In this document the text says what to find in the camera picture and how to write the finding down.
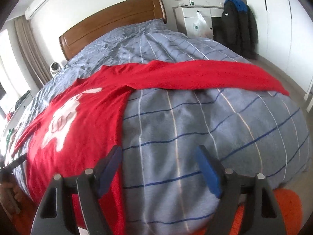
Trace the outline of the person's left hand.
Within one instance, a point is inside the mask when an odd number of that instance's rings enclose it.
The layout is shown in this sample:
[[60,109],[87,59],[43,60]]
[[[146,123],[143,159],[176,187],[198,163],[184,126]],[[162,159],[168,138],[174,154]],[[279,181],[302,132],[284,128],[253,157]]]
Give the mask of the person's left hand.
[[21,201],[23,199],[23,191],[21,190],[21,188],[17,184],[10,183],[10,182],[2,182],[1,188],[13,190],[14,199],[17,202],[21,203]]

